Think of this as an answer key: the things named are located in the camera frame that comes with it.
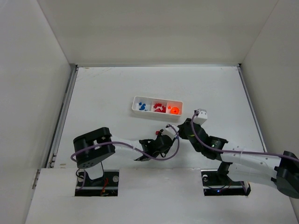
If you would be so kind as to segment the red curved lego piece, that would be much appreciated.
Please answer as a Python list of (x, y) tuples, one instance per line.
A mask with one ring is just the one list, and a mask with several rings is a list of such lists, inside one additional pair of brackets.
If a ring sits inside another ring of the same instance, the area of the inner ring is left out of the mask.
[(153, 112), (166, 113), (166, 107), (162, 103), (155, 103), (153, 106)]

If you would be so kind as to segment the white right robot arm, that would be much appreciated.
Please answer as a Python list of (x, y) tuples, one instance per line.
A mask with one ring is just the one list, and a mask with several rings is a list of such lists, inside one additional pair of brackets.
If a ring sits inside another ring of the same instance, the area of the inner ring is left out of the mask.
[(226, 139), (208, 135), (190, 118), (178, 128), (180, 138), (189, 140), (196, 152), (220, 161), (216, 170), (202, 174), (205, 195), (224, 195), (224, 190), (237, 186), (237, 191), (247, 196), (251, 191), (249, 184), (253, 182), (275, 188), (291, 198), (299, 197), (299, 160), (292, 152), (245, 151)]

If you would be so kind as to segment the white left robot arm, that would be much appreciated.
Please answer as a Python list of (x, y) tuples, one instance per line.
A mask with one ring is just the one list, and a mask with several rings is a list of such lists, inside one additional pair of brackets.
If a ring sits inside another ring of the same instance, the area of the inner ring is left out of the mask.
[(105, 159), (118, 153), (134, 161), (165, 161), (174, 141), (178, 139), (179, 128), (167, 125), (160, 130), (155, 139), (125, 140), (110, 133), (109, 128), (103, 127), (76, 137), (73, 140), (75, 153), (71, 160), (76, 162), (77, 168), (85, 171), (86, 177), (96, 180), (104, 175), (97, 169)]

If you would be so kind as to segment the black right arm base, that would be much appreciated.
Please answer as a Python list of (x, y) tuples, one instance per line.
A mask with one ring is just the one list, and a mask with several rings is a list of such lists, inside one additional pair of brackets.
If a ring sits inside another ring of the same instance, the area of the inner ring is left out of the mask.
[(248, 182), (233, 181), (228, 177), (232, 163), (221, 162), (217, 169), (202, 169), (201, 178), (204, 196), (248, 196), (251, 187)]

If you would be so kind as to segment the blue lego arch piece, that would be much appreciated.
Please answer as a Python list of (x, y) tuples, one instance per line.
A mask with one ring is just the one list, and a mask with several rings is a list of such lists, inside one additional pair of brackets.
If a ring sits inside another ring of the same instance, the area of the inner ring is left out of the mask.
[(138, 104), (138, 110), (139, 111), (147, 111), (148, 110), (148, 105), (143, 102), (139, 102)]

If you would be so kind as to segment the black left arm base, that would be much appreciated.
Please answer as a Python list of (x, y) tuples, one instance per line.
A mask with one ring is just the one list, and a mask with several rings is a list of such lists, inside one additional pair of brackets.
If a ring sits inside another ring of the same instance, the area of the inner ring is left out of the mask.
[(76, 177), (75, 196), (118, 196), (119, 170), (105, 170), (104, 175), (95, 180), (88, 173), (84, 176), (83, 170), (78, 170)]

